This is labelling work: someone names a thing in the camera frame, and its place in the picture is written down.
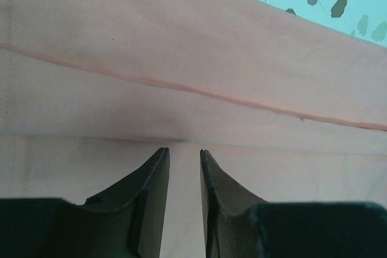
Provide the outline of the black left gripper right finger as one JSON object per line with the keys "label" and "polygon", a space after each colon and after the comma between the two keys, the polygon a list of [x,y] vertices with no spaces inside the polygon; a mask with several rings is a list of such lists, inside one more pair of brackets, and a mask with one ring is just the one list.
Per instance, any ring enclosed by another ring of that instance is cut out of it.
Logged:
{"label": "black left gripper right finger", "polygon": [[200,152],[207,257],[385,257],[386,209],[372,202],[270,203]]}

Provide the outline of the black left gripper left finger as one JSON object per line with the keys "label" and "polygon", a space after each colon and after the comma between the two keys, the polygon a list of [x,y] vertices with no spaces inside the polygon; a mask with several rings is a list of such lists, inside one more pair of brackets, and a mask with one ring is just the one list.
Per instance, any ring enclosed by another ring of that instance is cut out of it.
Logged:
{"label": "black left gripper left finger", "polygon": [[1,199],[2,257],[158,257],[169,149],[84,204],[60,198]]}

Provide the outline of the salmon pink t shirt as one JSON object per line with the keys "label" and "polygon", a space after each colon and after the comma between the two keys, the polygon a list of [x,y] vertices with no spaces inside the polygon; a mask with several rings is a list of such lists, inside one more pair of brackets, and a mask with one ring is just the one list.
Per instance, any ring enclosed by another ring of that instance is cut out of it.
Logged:
{"label": "salmon pink t shirt", "polygon": [[204,257],[200,151],[271,202],[386,204],[386,48],[258,0],[1,0],[1,196],[83,204],[171,155],[161,257]]}

